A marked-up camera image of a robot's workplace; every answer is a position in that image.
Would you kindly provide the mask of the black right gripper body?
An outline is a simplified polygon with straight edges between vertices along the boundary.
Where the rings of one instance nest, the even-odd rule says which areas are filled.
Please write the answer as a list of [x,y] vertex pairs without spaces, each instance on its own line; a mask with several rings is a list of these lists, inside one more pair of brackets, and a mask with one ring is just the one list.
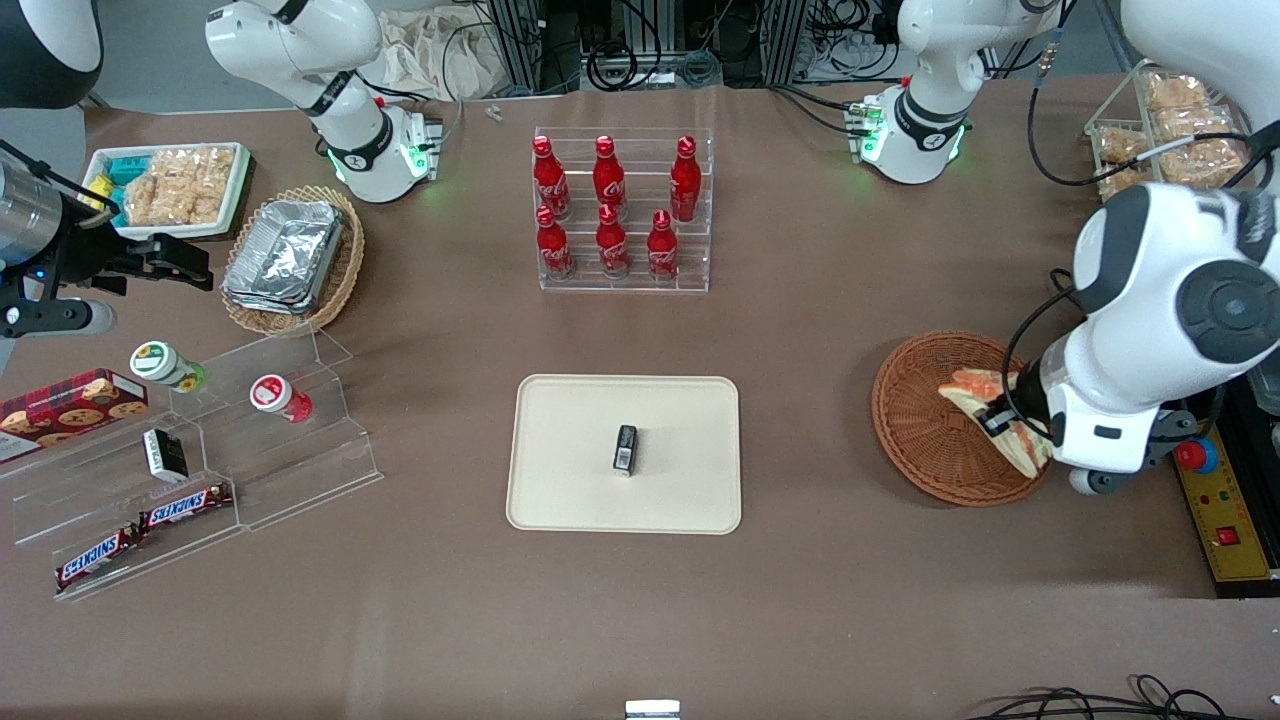
[[63,227],[42,250],[42,296],[55,297],[63,287],[74,286],[76,272],[95,273],[108,268],[125,273],[128,282],[148,281],[140,247],[120,237],[113,227]]

